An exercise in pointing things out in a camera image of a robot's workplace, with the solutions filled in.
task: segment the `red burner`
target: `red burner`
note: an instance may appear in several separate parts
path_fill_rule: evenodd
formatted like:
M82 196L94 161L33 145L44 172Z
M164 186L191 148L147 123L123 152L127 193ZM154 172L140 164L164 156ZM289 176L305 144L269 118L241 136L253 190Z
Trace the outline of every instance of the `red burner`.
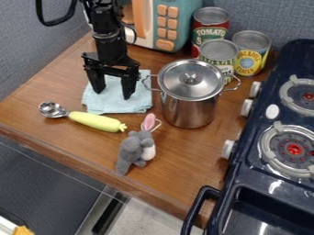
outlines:
M302 153L302 148L301 148L301 146L296 145L296 144L290 144L290 145L288 145L287 150L288 150L291 154L293 154L293 155L299 155L299 154Z
M303 98L312 101L312 100L314 100L314 94L313 93L305 93L305 94L303 94Z

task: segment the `pot handle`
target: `pot handle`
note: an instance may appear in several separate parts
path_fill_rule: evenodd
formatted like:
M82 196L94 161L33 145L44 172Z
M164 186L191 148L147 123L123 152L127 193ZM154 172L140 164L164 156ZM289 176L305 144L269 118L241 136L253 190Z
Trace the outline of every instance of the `pot handle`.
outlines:
M239 77L235 76L235 75L232 75L236 80L238 80L238 84L233 87L233 88L227 88L227 89L223 89L222 91L223 92L229 92L229 91L235 91L235 90L238 90L238 88L241 86L241 80Z
M146 90L153 91L153 92L162 92L161 89L158 89L158 88L150 88L147 84L145 84L145 81L146 81L149 77L157 77L157 74L147 75L144 79L141 80L141 82L142 82L143 85L145 86Z

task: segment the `wooden table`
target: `wooden table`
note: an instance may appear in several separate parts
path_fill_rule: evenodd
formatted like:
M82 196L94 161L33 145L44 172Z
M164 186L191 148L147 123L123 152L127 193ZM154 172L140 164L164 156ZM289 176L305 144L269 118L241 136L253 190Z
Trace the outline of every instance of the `wooden table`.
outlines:
M159 94L153 93L150 112L163 121L153 133L157 157L143 169L133 167L127 176L118 176L115 164L119 144L127 133L103 132L67 118L48 119L38 110L43 101L61 103L69 110L85 110L81 105L87 83L81 59L84 51L95 51L89 34L5 99L0 104L0 133L183 219L202 185L223 186L227 167L227 161L220 158L223 143L226 139L237 139L241 133L246 122L240 117L241 104L248 97L252 82L263 80L269 69L254 78L242 78L239 90L222 94L215 120L200 129L179 129L168 124L162 116ZM141 69L150 69L151 73L158 73L168 62L189 58L182 51L169 54L137 46L129 46L129 56L140 62ZM274 64L274 59L271 55L269 64ZM126 123L129 130L139 130L145 117L144 114L108 116ZM214 202L203 206L199 220L202 225L213 206Z

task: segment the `gray wall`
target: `gray wall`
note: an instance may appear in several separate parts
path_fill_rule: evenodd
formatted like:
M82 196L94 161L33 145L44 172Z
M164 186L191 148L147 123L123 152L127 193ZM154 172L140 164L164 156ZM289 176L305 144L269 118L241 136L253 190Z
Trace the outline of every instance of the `gray wall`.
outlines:
M230 34L251 29L268 35L273 49L291 39L314 39L313 0L205 0L230 14Z
M42 0L47 19L62 16L70 0ZM1 0L0 6L0 100L37 73L88 30L82 10L71 20L42 26L35 0Z

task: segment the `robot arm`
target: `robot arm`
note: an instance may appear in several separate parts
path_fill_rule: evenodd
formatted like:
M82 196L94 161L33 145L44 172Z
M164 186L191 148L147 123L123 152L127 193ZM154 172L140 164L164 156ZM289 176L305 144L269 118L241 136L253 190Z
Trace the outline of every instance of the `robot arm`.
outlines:
M36 0L39 21L44 26L59 25L70 19L75 12L77 0L72 0L64 17L45 21L42 14L42 0ZM128 48L124 25L121 23L122 6L117 0L80 0L93 24L97 53L85 52L84 69L96 93L106 88L105 74L121 78L124 99L129 99L135 92L136 83L140 79L140 64L128 56ZM115 68L126 67L126 70Z

